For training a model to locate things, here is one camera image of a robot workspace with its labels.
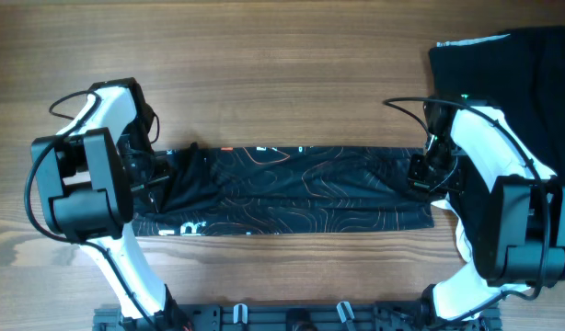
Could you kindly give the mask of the black orange-patterned cycling jersey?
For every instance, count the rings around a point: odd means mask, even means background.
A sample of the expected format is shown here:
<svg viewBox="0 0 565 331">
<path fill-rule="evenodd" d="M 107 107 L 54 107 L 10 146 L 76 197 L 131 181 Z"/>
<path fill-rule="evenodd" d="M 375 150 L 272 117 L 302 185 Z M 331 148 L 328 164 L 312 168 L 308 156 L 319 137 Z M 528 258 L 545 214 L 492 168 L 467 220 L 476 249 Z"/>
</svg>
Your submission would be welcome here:
<svg viewBox="0 0 565 331">
<path fill-rule="evenodd" d="M 298 146 L 160 153 L 171 174 L 135 205 L 138 236 L 359 233 L 433 226 L 409 189 L 415 148 Z"/>
</svg>

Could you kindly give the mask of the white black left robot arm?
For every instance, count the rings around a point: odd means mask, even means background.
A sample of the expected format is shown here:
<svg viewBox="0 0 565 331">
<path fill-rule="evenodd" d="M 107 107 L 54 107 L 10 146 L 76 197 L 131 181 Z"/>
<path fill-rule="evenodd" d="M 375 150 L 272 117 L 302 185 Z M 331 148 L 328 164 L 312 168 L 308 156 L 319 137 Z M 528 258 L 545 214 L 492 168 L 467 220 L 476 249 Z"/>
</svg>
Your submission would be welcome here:
<svg viewBox="0 0 565 331">
<path fill-rule="evenodd" d="M 191 330 L 191 319 L 150 268 L 135 238 L 133 189 L 122 143 L 152 152 L 155 113 L 132 78 L 84 90 L 86 104 L 56 134 L 31 145 L 24 188 L 29 223 L 53 241 L 78 245 L 120 301 L 114 325 L 124 330 Z"/>
</svg>

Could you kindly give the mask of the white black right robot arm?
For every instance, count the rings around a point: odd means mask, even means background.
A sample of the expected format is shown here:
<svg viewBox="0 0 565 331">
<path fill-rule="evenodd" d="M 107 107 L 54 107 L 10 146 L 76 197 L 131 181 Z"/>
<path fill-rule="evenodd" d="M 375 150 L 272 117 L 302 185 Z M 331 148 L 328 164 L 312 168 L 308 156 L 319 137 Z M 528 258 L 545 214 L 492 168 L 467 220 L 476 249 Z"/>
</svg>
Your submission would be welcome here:
<svg viewBox="0 0 565 331">
<path fill-rule="evenodd" d="M 411 158 L 408 184 L 455 213 L 467 263 L 424 290 L 417 325 L 462 325 L 565 280 L 565 176 L 521 140 L 501 107 L 467 96 L 420 102 L 428 141 Z"/>
</svg>

